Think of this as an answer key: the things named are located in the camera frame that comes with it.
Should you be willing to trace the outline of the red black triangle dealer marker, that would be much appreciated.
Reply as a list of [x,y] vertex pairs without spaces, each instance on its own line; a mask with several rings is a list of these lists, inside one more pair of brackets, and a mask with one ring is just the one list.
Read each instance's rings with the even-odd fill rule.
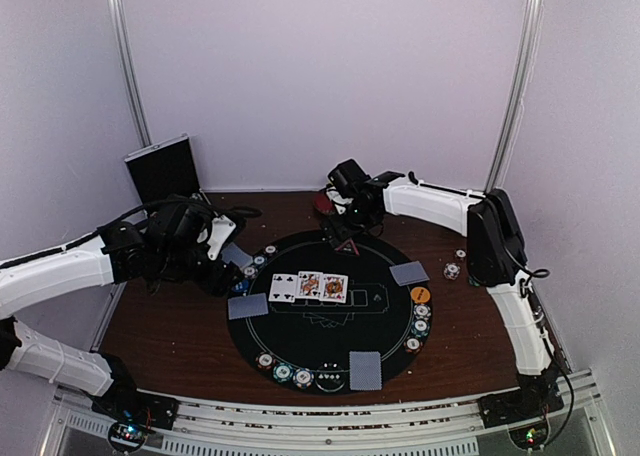
[[336,247],[335,253],[343,256],[354,256],[354,257],[360,256],[359,249],[356,243],[352,239],[349,239],[343,242],[342,244],[340,244],[338,247]]

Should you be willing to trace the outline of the blue round blind button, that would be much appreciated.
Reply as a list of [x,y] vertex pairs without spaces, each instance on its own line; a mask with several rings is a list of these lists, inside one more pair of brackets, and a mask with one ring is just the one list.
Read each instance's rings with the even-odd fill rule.
[[240,283],[237,283],[231,288],[231,294],[233,296],[242,296],[245,295],[249,289],[250,283],[248,280],[244,280]]

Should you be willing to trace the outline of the orange round blind button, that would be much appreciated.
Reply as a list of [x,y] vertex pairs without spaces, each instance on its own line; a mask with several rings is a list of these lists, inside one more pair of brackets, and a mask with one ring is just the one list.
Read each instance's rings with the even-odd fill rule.
[[431,300],[431,292],[423,286],[416,286],[412,288],[410,296],[416,305],[427,304]]

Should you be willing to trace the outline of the white blue chip stack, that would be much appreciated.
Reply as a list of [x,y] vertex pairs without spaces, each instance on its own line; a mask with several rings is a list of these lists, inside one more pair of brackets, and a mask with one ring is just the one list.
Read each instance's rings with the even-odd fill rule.
[[445,264],[443,268],[443,276],[447,280],[454,281],[460,276],[460,274],[461,274],[461,266],[459,264],[454,262]]

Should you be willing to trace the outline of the brown chip stack front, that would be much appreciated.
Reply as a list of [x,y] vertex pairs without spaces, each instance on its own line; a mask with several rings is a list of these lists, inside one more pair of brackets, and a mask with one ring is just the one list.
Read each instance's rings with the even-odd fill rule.
[[273,368],[276,360],[268,352],[261,352],[255,359],[256,366],[261,371],[268,371]]

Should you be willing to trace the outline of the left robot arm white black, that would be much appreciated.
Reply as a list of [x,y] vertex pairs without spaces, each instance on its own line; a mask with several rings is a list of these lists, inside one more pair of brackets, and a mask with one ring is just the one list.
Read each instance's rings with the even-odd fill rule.
[[242,278],[222,251],[260,216],[250,207],[216,207],[172,195],[133,208],[93,232],[1,264],[1,367],[39,376],[85,393],[117,421],[147,416],[148,408],[125,363],[45,337],[17,313],[86,288],[143,279],[149,291],[163,282],[192,282],[215,297]]

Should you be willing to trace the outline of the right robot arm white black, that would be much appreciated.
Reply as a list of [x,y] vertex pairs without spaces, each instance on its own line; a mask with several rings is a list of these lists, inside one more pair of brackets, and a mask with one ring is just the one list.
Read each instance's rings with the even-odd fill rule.
[[333,248],[381,225],[387,215],[433,223],[465,238],[467,273],[496,304],[516,358],[517,389],[482,398],[484,415],[504,421],[562,408],[556,384],[561,366],[532,285],[549,273],[528,269],[524,237],[504,190],[445,188],[394,171],[372,177],[353,159],[337,165],[328,180],[313,206]]

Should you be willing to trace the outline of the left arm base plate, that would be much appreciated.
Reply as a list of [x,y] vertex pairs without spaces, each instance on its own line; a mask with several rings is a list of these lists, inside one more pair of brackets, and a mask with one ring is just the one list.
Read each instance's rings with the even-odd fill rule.
[[175,398],[141,391],[109,391],[100,397],[89,395],[89,399],[94,412],[143,429],[171,430],[179,409]]

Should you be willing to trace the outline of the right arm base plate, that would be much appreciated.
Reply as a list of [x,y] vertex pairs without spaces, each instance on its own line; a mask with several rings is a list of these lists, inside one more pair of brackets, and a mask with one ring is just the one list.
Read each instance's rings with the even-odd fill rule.
[[485,428],[520,423],[542,417],[546,411],[555,412],[564,408],[559,394],[542,396],[516,389],[504,393],[492,393],[478,401],[479,413]]

